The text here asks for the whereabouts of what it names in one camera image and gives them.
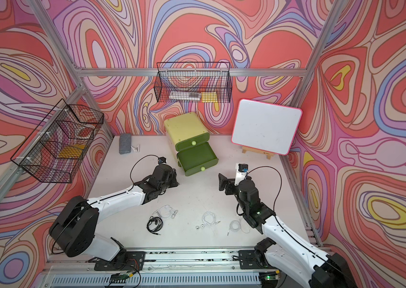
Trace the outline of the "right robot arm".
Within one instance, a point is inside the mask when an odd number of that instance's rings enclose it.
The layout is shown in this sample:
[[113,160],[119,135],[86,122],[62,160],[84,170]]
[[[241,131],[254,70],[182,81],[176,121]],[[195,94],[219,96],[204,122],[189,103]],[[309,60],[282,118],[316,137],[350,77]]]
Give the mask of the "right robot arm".
[[356,288],[347,261],[329,254],[289,228],[276,213],[261,202],[252,178],[238,172],[229,179],[218,175],[219,190],[235,196],[248,225],[265,236],[255,246],[260,266],[284,272],[304,288]]

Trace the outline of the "grey whiteboard eraser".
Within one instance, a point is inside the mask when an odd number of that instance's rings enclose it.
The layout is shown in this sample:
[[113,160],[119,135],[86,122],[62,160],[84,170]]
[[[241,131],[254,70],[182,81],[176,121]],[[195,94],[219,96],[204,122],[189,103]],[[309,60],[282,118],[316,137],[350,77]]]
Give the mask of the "grey whiteboard eraser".
[[119,136],[119,154],[129,154],[132,150],[132,135],[123,133]]

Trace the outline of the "white earphones right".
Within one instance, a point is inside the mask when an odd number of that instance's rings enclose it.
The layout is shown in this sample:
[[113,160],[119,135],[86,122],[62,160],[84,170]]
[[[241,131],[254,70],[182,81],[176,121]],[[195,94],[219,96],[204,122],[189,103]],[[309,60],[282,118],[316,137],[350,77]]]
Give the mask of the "white earphones right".
[[230,222],[227,235],[229,236],[230,234],[237,232],[242,232],[244,234],[250,233],[250,226],[247,224],[245,225],[244,220],[241,217]]

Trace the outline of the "green yellow drawer cabinet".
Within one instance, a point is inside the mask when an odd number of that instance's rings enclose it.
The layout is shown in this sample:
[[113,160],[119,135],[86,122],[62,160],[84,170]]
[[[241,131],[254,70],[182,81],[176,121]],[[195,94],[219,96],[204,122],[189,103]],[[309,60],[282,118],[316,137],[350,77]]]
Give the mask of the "green yellow drawer cabinet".
[[175,159],[186,176],[218,164],[218,157],[209,144],[210,132],[196,113],[169,118],[164,121],[164,128]]

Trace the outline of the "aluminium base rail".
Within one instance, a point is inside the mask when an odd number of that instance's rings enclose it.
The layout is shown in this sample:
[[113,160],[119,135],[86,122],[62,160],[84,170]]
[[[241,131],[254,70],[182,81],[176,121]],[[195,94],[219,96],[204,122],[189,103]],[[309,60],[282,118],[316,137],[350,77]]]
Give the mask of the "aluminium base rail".
[[[255,250],[247,248],[131,250],[119,269],[100,259],[51,261],[38,288],[303,288],[284,272],[260,266]],[[277,281],[262,281],[263,272],[280,271]],[[110,283],[118,273],[134,273],[123,282]]]

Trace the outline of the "green circuit board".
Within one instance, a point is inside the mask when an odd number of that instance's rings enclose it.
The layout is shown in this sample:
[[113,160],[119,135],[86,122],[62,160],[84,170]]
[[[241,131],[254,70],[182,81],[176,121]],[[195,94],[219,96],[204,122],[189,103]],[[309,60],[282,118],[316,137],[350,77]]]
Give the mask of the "green circuit board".
[[133,276],[134,276],[134,273],[132,273],[132,272],[125,273],[125,274],[122,274],[122,273],[113,274],[113,275],[111,275],[109,282],[110,283],[123,282],[129,278],[132,278]]
[[275,272],[263,272],[259,274],[262,281],[277,281],[281,278],[282,273],[280,271]]

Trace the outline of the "green circuit board left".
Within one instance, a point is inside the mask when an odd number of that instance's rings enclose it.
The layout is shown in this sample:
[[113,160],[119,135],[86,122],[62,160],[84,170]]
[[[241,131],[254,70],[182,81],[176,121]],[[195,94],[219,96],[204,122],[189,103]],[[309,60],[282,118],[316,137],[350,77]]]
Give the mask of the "green circuit board left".
[[109,282],[110,283],[123,282],[129,278],[132,278],[133,276],[134,276],[134,273],[132,273],[132,272],[125,273],[125,274],[122,274],[122,273],[113,274],[113,275],[111,275]]

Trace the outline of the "wooden whiteboard easel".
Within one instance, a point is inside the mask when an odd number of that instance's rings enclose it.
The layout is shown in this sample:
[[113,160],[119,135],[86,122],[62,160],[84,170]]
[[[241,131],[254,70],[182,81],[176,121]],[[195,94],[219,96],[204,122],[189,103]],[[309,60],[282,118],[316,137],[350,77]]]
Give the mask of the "wooden whiteboard easel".
[[242,153],[245,154],[246,152],[254,152],[254,153],[257,153],[257,154],[262,154],[262,155],[266,156],[266,158],[268,160],[270,160],[272,157],[274,157],[276,155],[276,153],[273,153],[273,152],[268,152],[268,151],[259,150],[259,149],[256,149],[256,148],[242,146]]

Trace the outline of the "yellow item in left basket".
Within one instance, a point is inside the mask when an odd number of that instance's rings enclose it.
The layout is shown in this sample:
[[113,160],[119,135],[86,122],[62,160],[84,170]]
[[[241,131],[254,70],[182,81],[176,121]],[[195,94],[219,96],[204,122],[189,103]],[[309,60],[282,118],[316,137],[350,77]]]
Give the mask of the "yellow item in left basket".
[[60,159],[79,159],[82,157],[86,145],[84,144],[74,144],[63,146],[58,153],[58,158]]

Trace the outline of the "white earphones left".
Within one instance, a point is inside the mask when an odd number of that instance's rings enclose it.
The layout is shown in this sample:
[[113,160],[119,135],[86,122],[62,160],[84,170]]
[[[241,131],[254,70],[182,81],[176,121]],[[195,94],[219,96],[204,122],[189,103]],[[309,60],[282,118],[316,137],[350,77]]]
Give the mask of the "white earphones left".
[[175,210],[173,207],[170,205],[164,205],[161,208],[157,209],[154,211],[151,215],[152,218],[161,218],[162,220],[165,219],[174,219],[176,215],[178,214],[178,210]]

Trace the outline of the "white earphones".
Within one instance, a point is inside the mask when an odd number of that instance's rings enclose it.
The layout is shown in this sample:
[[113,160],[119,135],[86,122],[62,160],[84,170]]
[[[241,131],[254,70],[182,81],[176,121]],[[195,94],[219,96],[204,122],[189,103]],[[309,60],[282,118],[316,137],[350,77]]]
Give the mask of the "white earphones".
[[244,234],[250,233],[250,226],[247,224],[245,225],[244,220],[241,217],[230,222],[227,235],[229,236],[230,234],[237,232],[242,232]]
[[165,219],[174,219],[176,215],[178,214],[178,210],[175,210],[173,207],[170,205],[164,205],[161,208],[157,209],[154,211],[151,215],[152,218],[161,218],[162,220]]
[[196,230],[202,230],[207,226],[213,226],[220,223],[220,220],[217,219],[216,214],[211,211],[205,212],[201,218],[201,221],[202,223],[200,225],[195,226]]

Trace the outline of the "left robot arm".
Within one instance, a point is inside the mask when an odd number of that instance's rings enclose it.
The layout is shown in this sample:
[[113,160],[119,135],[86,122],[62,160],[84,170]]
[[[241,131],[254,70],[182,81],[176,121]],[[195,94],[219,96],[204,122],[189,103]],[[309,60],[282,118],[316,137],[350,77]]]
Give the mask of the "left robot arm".
[[124,210],[145,205],[177,186],[176,170],[158,164],[151,175],[119,192],[91,199],[73,197],[51,225],[49,235],[69,258],[86,254],[121,269],[134,261],[127,258],[127,250],[118,240],[97,234],[97,225]]

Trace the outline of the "white earphones middle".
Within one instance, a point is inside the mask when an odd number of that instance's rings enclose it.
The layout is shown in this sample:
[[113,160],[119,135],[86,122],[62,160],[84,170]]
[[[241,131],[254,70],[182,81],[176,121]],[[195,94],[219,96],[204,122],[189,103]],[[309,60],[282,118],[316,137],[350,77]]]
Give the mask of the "white earphones middle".
[[220,223],[220,220],[217,219],[216,214],[211,211],[205,212],[201,218],[201,221],[202,223],[200,225],[195,226],[196,230],[202,230],[207,226],[213,226]]

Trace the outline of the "yellow item in back basket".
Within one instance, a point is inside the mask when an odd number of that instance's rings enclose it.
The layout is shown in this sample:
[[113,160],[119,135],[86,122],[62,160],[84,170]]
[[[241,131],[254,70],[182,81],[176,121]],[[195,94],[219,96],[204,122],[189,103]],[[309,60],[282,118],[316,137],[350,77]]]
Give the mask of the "yellow item in back basket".
[[203,103],[217,103],[218,96],[216,92],[202,92],[200,94],[200,100]]

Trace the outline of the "black earphones front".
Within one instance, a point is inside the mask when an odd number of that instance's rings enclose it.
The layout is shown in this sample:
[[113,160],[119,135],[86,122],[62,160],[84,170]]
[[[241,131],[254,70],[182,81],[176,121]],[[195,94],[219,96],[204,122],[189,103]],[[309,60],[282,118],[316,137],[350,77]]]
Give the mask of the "black earphones front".
[[163,225],[164,223],[161,217],[151,216],[146,224],[146,229],[153,235],[160,235]]

